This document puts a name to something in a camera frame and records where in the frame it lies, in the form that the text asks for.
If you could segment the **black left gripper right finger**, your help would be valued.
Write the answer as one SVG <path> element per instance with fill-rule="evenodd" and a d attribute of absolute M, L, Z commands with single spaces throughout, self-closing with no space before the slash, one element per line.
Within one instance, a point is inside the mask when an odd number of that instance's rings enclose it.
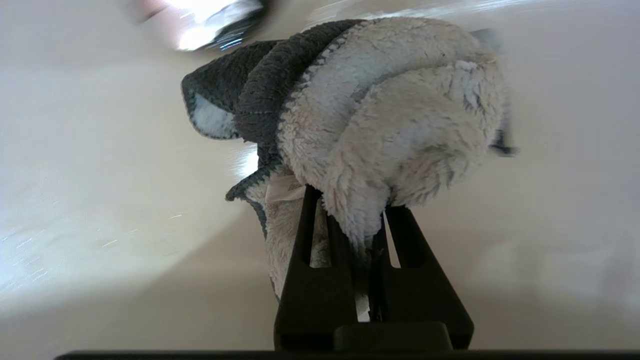
<path fill-rule="evenodd" d="M 387 207 L 373 238 L 370 320 L 440 323 L 454 350 L 467 350 L 473 339 L 473 320 L 407 207 Z"/>

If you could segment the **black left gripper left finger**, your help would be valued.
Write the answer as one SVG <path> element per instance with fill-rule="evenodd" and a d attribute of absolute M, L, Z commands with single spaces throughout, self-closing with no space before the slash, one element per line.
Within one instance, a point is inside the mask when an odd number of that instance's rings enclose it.
<path fill-rule="evenodd" d="M 311 250 L 322 194 L 307 186 L 294 248 L 274 322 L 277 351 L 332 351 L 335 331 L 358 322 L 350 264 L 350 243 L 338 222 L 327 225 L 330 266 L 313 268 Z"/>

